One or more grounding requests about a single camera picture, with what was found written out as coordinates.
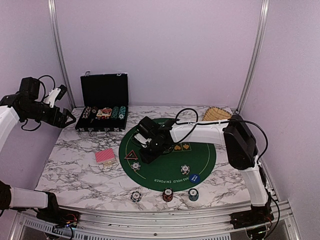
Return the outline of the black triangular dealer button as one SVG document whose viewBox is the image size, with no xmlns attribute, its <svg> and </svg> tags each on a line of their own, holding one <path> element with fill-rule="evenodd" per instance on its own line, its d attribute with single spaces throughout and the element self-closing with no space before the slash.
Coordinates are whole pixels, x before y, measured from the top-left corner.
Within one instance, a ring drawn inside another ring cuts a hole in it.
<svg viewBox="0 0 320 240">
<path fill-rule="evenodd" d="M 139 159 L 134 150 L 131 150 L 124 158 L 126 160 L 138 160 Z"/>
</svg>

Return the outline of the white chips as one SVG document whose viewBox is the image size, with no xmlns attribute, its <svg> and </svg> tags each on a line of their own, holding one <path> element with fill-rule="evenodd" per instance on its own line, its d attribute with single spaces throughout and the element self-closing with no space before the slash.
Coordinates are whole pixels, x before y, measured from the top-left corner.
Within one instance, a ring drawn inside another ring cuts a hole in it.
<svg viewBox="0 0 320 240">
<path fill-rule="evenodd" d="M 139 171 L 141 169 L 141 164 L 139 162 L 133 162 L 131 164 L 131 168 L 134 170 L 134 171 Z"/>
<path fill-rule="evenodd" d="M 182 175 L 188 175 L 190 173 L 190 166 L 186 164 L 182 165 L 180 167 L 180 172 Z"/>
</svg>

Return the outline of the blue small blind button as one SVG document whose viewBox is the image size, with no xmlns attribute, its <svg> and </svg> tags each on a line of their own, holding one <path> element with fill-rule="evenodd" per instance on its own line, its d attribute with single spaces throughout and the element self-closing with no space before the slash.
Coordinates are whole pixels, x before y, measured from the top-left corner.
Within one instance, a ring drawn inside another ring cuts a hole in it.
<svg viewBox="0 0 320 240">
<path fill-rule="evenodd" d="M 200 175 L 195 173 L 191 174 L 189 176 L 189 181 L 193 184 L 199 183 L 201 181 Z"/>
</svg>

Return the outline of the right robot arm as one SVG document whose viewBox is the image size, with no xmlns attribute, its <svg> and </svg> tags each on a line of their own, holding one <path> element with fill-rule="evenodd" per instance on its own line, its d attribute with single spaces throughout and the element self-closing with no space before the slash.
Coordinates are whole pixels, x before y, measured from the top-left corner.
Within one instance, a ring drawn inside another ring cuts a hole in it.
<svg viewBox="0 0 320 240">
<path fill-rule="evenodd" d="M 178 118 L 170 118 L 162 124 L 146 116 L 136 126 L 137 133 L 146 141 L 139 154 L 142 161 L 149 164 L 182 142 L 223 146 L 229 165 L 240 172 L 249 192 L 251 210 L 247 219 L 258 224 L 267 216 L 272 200 L 261 166 L 262 155 L 248 127 L 250 124 L 251 121 L 237 114 L 216 121 L 181 122 Z"/>
</svg>

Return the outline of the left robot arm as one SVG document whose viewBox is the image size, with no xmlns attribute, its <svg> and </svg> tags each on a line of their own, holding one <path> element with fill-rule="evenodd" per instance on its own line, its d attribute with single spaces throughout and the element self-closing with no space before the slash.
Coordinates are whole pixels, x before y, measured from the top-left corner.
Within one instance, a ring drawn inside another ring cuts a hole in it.
<svg viewBox="0 0 320 240">
<path fill-rule="evenodd" d="M 9 184 L 0 183 L 0 209 L 35 209 L 37 218 L 66 224 L 77 219 L 77 212 L 59 207 L 57 197 L 48 191 L 34 190 L 58 129 L 76 122 L 68 109 L 55 105 L 67 92 L 63 84 L 46 91 L 40 78 L 25 77 L 19 90 L 0 101 L 0 162 L 8 163 L 0 172 Z"/>
</svg>

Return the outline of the beige blue chips in case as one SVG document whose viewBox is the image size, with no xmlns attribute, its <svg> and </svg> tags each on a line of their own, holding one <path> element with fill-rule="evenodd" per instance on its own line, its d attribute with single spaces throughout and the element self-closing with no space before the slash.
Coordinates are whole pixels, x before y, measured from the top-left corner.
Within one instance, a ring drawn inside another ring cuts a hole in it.
<svg viewBox="0 0 320 240">
<path fill-rule="evenodd" d="M 82 114 L 81 114 L 81 118 L 82 119 L 87 119 L 89 116 L 90 116 L 90 114 L 91 114 L 91 107 L 89 107 L 89 106 L 87 106 L 87 107 L 85 107 L 84 109 L 83 109 L 83 112 L 82 112 Z"/>
</svg>

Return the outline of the brown chips in case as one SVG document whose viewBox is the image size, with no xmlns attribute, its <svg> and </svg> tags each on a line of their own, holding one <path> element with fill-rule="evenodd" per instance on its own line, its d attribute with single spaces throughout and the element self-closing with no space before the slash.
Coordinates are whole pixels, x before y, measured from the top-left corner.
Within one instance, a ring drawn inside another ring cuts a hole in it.
<svg viewBox="0 0 320 240">
<path fill-rule="evenodd" d="M 98 108 L 96 106 L 93 106 L 91 108 L 91 114 L 96 114 L 98 112 Z"/>
</svg>

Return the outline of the card deck in case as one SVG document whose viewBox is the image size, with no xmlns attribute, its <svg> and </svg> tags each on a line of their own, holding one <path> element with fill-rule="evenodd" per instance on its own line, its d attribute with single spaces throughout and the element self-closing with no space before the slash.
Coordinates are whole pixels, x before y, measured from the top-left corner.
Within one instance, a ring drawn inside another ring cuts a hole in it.
<svg viewBox="0 0 320 240">
<path fill-rule="evenodd" d="M 96 119 L 108 119 L 112 114 L 112 109 L 109 107 L 105 107 L 103 109 L 99 109 L 96 114 Z"/>
</svg>

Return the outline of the round green poker mat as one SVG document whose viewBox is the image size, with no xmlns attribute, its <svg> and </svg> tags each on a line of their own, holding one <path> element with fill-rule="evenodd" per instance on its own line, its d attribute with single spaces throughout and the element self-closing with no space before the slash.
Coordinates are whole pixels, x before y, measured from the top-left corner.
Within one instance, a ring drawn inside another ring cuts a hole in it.
<svg viewBox="0 0 320 240">
<path fill-rule="evenodd" d="M 174 192 L 191 189 L 203 182 L 215 167 L 217 160 L 215 146 L 211 143 L 196 142 L 179 143 L 172 152 L 159 156 L 149 164 L 144 163 L 139 154 L 142 145 L 135 140 L 135 134 L 137 134 L 137 125 L 123 137 L 119 146 L 119 161 L 130 179 L 145 188 L 159 192 L 166 188 L 171 188 Z M 131 150 L 136 153 L 137 160 L 125 159 Z M 140 163 L 140 170 L 134 171 L 131 168 L 134 162 Z M 181 173 L 182 165 L 190 166 L 188 175 Z M 198 174 L 200 182 L 191 183 L 189 181 L 191 174 Z"/>
</svg>

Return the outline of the black poker chip case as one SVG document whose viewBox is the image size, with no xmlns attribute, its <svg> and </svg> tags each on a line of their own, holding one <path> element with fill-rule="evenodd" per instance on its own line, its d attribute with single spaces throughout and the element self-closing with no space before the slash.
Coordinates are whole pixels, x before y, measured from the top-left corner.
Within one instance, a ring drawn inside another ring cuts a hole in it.
<svg viewBox="0 0 320 240">
<path fill-rule="evenodd" d="M 126 129 L 129 112 L 129 84 L 127 73 L 107 73 L 83 75 L 80 77 L 82 96 L 85 107 L 99 109 L 115 106 L 126 107 L 124 119 L 96 119 L 96 114 L 91 114 L 87 119 L 81 118 L 81 113 L 75 129 L 78 132 L 123 132 Z"/>
</svg>

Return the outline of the teal chips row in case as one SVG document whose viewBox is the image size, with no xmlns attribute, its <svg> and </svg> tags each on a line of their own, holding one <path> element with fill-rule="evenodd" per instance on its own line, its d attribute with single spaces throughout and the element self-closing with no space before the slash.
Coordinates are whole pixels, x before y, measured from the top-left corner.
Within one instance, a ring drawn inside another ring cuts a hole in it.
<svg viewBox="0 0 320 240">
<path fill-rule="evenodd" d="M 126 107 L 121 106 L 118 111 L 118 119 L 123 120 L 126 116 Z"/>
</svg>

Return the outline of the green chips row in case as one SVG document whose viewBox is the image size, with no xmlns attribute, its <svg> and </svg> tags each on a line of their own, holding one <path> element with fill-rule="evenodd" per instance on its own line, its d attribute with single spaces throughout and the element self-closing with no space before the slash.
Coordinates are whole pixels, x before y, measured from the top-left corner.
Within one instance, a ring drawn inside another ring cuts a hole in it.
<svg viewBox="0 0 320 240">
<path fill-rule="evenodd" d="M 120 108 L 118 106 L 115 106 L 113 109 L 112 109 L 112 113 L 111 113 L 111 116 L 110 118 L 112 120 L 116 120 L 118 118 L 118 114 L 119 114 L 119 110 Z"/>
</svg>

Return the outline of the red black chip stack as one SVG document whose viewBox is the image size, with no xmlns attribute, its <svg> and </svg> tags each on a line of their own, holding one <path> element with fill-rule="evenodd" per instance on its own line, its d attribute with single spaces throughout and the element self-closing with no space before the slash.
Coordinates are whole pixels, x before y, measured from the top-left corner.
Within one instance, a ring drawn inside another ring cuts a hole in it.
<svg viewBox="0 0 320 240">
<path fill-rule="evenodd" d="M 165 202 L 170 202 L 173 200 L 173 190 L 171 188 L 165 188 L 162 192 L 162 199 Z"/>
</svg>

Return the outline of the woven bamboo tray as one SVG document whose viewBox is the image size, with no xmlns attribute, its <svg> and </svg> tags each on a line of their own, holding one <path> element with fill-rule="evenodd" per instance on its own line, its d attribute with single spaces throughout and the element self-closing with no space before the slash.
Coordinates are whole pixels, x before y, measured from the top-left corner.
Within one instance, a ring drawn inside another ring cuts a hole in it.
<svg viewBox="0 0 320 240">
<path fill-rule="evenodd" d="M 228 120 L 231 117 L 231 112 L 220 107 L 212 106 L 205 111 L 202 121 Z"/>
</svg>

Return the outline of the right aluminium frame post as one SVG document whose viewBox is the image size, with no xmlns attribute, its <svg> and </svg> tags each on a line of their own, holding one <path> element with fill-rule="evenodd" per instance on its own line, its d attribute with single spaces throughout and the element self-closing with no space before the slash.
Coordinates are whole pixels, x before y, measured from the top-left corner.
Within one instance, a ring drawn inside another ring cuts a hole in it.
<svg viewBox="0 0 320 240">
<path fill-rule="evenodd" d="M 240 99 L 236 108 L 237 112 L 241 112 L 244 107 L 246 100 L 248 98 L 250 87 L 253 83 L 254 74 L 256 70 L 256 65 L 259 59 L 259 55 L 262 49 L 262 45 L 264 42 L 265 32 L 266 32 L 266 26 L 267 26 L 267 19 L 268 19 L 268 13 L 270 8 L 270 1 L 269 0 L 262 0 L 261 1 L 261 8 L 260 8 L 260 14 L 258 19 L 258 25 L 257 25 L 257 31 L 256 31 L 256 37 L 253 45 L 253 51 L 250 59 L 250 63 L 248 66 L 248 71 L 246 74 L 244 86 L 240 95 Z"/>
</svg>

